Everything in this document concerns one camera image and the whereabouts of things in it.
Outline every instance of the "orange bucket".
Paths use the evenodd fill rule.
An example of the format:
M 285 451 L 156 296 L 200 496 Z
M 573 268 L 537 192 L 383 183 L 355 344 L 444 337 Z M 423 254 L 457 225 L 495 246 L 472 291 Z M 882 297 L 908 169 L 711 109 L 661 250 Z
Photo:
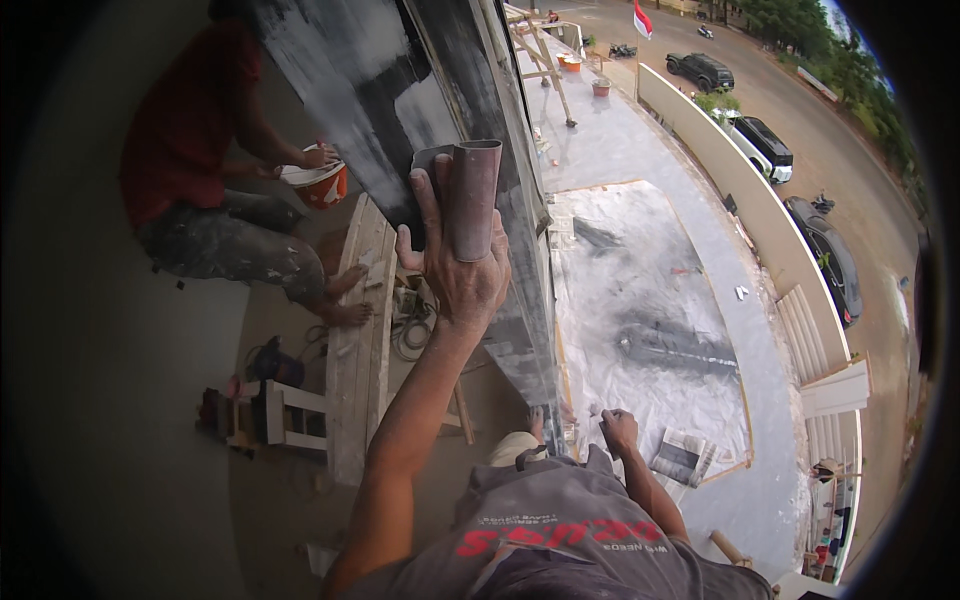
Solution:
M 563 69 L 570 71 L 571 73 L 578 73 L 580 71 L 580 64 L 583 62 L 583 60 L 576 55 L 570 54 L 569 52 L 561 52 L 557 55 L 557 62 L 560 63 L 560 66 Z
M 315 148 L 316 144 L 303 151 Z M 347 195 L 347 166 L 342 160 L 323 169 L 301 169 L 288 164 L 280 172 L 280 180 L 294 188 L 304 204 L 317 210 L 330 208 Z

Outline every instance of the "gray t-shirt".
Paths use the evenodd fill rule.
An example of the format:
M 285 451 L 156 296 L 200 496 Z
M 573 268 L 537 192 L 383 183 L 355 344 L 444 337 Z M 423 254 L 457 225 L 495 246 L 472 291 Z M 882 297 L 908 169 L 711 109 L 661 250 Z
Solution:
M 630 499 L 610 459 L 594 445 L 583 466 L 549 458 L 527 463 L 524 470 L 474 468 L 455 521 L 443 539 L 376 570 L 341 598 L 470 598 L 478 579 L 491 576 L 494 554 L 505 546 L 576 557 L 643 592 L 635 597 L 772 597 L 770 585 L 752 570 L 707 561 L 685 542 L 668 539 Z

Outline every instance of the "red t-shirt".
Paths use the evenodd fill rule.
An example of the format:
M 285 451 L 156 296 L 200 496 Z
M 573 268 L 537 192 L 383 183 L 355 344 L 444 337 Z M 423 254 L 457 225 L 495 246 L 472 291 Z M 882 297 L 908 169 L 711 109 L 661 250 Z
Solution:
M 120 190 L 137 228 L 176 201 L 210 208 L 233 138 L 228 99 L 260 80 L 260 47 L 239 19 L 197 34 L 140 103 L 120 159 Z

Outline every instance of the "black car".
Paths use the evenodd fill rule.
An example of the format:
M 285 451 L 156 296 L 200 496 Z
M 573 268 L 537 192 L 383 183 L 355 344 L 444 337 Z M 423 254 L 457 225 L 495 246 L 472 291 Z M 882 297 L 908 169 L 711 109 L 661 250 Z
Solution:
M 686 56 L 671 52 L 666 55 L 666 70 L 671 75 L 683 75 L 697 82 L 700 91 L 733 89 L 733 72 L 723 62 L 702 52 Z
M 860 298 L 860 285 L 850 248 L 813 204 L 798 196 L 791 196 L 783 203 L 817 259 L 820 273 L 827 282 L 837 314 L 840 315 L 840 323 L 846 329 L 856 323 L 863 312 L 863 299 Z

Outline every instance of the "motorcycle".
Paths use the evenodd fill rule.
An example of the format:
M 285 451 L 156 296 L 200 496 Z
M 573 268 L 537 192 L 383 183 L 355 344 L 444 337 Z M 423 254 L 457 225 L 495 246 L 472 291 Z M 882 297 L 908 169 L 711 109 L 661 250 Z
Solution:
M 822 215 L 829 213 L 833 210 L 834 206 L 837 206 L 837 203 L 833 200 L 828 200 L 824 196 L 824 190 L 820 190 L 820 193 L 813 199 L 813 208 Z
M 631 59 L 636 56 L 636 46 L 628 46 L 627 44 L 611 44 L 610 45 L 610 55 L 611 59 Z

